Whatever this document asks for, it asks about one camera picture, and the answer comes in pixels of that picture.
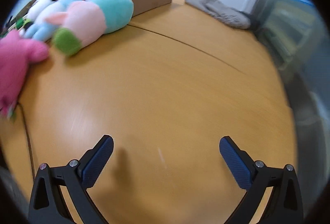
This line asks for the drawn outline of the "magenta pink plush toy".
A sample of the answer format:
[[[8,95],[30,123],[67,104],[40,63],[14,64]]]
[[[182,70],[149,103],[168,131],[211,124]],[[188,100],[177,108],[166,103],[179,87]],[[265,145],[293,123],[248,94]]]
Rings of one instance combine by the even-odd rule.
[[[22,38],[12,30],[1,38],[1,115],[10,118],[15,110],[30,64],[49,57],[46,43]]]

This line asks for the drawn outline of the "light blue elephant plush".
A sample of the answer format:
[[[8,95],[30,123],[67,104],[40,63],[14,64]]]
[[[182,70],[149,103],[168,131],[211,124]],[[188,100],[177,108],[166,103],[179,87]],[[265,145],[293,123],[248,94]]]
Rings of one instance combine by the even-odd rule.
[[[59,27],[58,23],[53,23],[51,17],[66,12],[71,3],[81,0],[56,0],[54,3],[46,7],[32,23],[25,30],[22,37],[36,39],[38,41],[47,41],[51,39],[56,29]]]

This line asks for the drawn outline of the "panda plush green bow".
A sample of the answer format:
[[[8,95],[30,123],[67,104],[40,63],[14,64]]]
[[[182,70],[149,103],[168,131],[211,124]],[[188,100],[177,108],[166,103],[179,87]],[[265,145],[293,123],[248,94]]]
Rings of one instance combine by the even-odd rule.
[[[34,0],[30,1],[16,16],[14,28],[17,30],[28,29],[36,21],[38,15],[56,0]]]

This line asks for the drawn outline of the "pink pig plush teal back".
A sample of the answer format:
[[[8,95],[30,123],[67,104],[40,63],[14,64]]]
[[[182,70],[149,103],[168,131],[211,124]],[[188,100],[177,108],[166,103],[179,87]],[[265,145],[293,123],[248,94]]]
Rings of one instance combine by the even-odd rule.
[[[102,35],[125,27],[133,17],[132,0],[81,0],[71,3],[66,12],[53,15],[59,27],[53,45],[65,56],[73,56]]]

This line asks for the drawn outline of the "grey folded cloth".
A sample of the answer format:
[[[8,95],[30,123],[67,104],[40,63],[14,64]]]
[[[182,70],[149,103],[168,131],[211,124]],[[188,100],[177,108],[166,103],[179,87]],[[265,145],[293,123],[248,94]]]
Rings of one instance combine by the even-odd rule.
[[[226,6],[220,0],[185,0],[185,3],[229,27],[249,29],[251,26],[251,20],[245,14]]]

